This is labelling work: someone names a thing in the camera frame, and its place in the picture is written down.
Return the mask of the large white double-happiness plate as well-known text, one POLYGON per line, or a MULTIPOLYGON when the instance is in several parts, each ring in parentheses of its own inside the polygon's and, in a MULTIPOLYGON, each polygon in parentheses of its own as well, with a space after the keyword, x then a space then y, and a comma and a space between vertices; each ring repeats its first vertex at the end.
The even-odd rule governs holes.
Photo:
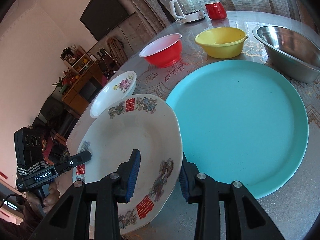
POLYGON ((171 107, 151 94, 136 94, 107 107, 96 119, 80 118, 67 139, 71 155, 89 151, 90 161, 73 170, 73 180, 99 181, 140 152, 133 196, 119 204, 121 234, 150 223, 163 209, 178 179, 183 146, 171 107))

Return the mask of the black wall television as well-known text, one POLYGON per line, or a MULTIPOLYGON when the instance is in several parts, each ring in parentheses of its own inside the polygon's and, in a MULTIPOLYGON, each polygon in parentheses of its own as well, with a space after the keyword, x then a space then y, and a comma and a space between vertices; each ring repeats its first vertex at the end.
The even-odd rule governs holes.
POLYGON ((97 41, 100 41, 129 16, 118 0, 90 0, 80 17, 80 22, 97 41))

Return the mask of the red plastic bowl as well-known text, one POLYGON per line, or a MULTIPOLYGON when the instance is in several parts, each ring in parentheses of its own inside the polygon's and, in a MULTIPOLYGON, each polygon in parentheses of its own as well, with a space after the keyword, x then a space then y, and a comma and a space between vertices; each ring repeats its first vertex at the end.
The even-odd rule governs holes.
POLYGON ((158 68, 167 68, 181 59, 182 34, 174 33, 158 38, 143 48, 139 57, 158 68))

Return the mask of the left beige curtain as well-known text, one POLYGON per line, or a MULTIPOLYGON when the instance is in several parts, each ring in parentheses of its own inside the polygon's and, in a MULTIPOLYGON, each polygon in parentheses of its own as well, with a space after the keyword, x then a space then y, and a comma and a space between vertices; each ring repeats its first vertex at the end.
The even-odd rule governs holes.
POLYGON ((171 0, 129 0, 150 37, 155 37, 174 21, 169 12, 171 0))

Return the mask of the white glass electric kettle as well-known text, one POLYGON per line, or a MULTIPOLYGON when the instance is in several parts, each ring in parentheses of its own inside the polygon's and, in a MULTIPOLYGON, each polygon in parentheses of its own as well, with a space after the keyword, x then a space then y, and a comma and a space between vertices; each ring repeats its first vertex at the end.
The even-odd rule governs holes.
POLYGON ((206 18, 197 0, 171 0, 169 7, 174 19, 185 24, 206 18))

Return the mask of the turquoise plastic plate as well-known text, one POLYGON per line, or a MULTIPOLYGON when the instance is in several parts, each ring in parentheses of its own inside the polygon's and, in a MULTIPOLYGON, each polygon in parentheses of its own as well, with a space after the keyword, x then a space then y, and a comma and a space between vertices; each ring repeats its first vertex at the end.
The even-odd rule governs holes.
POLYGON ((208 64, 183 78, 166 102, 187 160, 216 181, 242 182, 255 198, 286 184, 306 153, 304 103, 290 81, 266 65, 208 64))

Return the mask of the yellow plastic bowl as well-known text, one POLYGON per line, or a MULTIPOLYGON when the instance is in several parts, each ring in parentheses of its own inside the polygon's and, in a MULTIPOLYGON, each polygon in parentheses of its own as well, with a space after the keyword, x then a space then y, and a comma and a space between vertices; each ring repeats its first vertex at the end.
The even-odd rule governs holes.
POLYGON ((208 56, 216 59, 231 59, 241 54, 247 34, 234 27, 218 27, 205 30, 195 37, 195 43, 208 56))

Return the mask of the wooden cabinet with shelf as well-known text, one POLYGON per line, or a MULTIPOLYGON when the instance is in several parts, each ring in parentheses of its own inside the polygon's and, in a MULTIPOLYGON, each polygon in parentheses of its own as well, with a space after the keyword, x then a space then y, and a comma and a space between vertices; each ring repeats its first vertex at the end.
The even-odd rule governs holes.
POLYGON ((103 74, 81 46, 66 48, 62 55, 67 70, 60 81, 61 101, 81 115, 103 87, 103 74))

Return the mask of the white floral plate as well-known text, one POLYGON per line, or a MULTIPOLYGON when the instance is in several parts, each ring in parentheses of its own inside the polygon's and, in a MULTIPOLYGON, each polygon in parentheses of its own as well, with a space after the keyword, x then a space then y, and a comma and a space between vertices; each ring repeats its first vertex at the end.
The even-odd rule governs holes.
POLYGON ((134 71, 124 72, 111 81, 95 97, 90 116, 96 119, 105 109, 113 103, 134 93, 137 83, 137 74, 134 71))

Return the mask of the stainless steel bowl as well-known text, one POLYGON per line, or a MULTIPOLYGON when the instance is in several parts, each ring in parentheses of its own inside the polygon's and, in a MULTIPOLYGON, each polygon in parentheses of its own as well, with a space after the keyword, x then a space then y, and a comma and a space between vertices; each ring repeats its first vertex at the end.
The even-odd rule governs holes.
POLYGON ((277 25, 252 30, 274 66, 287 76, 312 83, 319 76, 319 46, 304 35, 277 25))

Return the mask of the red mug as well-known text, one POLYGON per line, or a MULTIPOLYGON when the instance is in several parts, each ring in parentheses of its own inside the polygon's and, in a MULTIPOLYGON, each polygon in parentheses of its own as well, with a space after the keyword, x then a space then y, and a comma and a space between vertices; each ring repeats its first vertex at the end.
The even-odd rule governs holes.
POLYGON ((206 3, 205 7, 211 20, 223 20, 227 18, 227 12, 221 2, 206 3))

